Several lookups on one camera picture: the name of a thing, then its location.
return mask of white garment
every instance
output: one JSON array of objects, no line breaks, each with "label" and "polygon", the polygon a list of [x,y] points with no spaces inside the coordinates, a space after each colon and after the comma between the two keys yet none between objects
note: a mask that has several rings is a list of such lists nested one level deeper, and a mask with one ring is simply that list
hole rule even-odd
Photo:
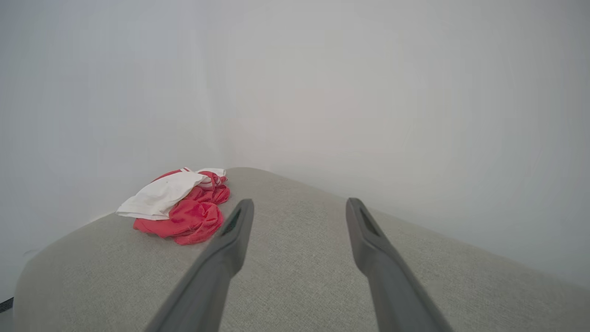
[{"label": "white garment", "polygon": [[211,181],[206,175],[181,168],[181,172],[146,185],[135,196],[126,200],[116,214],[149,220],[169,219],[168,213],[172,207],[206,179]]}]

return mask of gray fabric surface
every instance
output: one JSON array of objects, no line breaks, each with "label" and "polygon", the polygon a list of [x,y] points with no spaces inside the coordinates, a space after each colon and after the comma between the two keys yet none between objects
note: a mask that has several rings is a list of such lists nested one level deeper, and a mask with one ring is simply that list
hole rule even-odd
[{"label": "gray fabric surface", "polygon": [[[252,168],[228,177],[221,210],[251,198],[255,213],[221,331],[376,331],[345,199]],[[371,211],[456,331],[590,330],[589,291]],[[143,330],[205,245],[178,246],[132,223],[104,217],[34,257],[17,286],[16,331]]]}]

